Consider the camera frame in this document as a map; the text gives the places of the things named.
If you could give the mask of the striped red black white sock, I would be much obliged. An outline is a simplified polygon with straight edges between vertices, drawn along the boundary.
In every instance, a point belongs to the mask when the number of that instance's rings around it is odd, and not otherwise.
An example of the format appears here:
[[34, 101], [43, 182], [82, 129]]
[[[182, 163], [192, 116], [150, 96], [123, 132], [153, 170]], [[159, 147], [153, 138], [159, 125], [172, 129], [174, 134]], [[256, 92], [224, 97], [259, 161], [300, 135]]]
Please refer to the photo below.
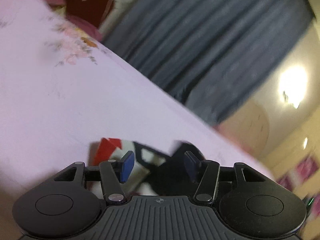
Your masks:
[[102, 138], [92, 145], [89, 165], [98, 166], [106, 160], [120, 160], [125, 153], [133, 151], [135, 164], [126, 183], [121, 184], [129, 197], [140, 196], [190, 196], [197, 189], [197, 182], [191, 181], [184, 165], [184, 154], [190, 151], [198, 159], [203, 154], [193, 144], [177, 141], [169, 154], [136, 141], [116, 138]]

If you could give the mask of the pink floral bed sheet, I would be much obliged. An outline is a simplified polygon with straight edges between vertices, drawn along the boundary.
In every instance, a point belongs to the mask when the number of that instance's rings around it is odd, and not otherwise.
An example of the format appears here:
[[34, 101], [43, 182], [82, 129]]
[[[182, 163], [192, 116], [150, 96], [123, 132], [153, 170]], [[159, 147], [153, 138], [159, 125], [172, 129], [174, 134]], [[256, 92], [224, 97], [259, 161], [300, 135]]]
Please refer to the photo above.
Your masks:
[[44, 0], [1, 0], [1, 194], [19, 197], [103, 137], [168, 152], [193, 143], [223, 166], [236, 148], [112, 51], [89, 47]]

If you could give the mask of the blue grey curtain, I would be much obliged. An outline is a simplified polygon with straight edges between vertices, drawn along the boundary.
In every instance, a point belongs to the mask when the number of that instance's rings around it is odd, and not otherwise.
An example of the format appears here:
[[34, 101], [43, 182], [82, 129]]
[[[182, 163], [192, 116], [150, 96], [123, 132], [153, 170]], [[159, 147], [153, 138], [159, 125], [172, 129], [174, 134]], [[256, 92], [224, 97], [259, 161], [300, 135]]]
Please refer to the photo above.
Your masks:
[[217, 125], [265, 82], [313, 17], [308, 0], [136, 0], [104, 45]]

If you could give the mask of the wall lamp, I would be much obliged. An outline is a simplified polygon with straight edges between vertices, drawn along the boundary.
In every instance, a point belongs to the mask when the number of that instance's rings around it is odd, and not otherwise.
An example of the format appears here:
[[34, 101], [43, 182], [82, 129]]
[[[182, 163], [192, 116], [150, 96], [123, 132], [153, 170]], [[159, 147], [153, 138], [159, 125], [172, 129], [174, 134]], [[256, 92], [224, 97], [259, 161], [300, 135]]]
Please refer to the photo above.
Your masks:
[[300, 106], [301, 98], [299, 97], [299, 94], [290, 93], [290, 91], [283, 91], [283, 99], [284, 102], [291, 105], [295, 109], [298, 109]]

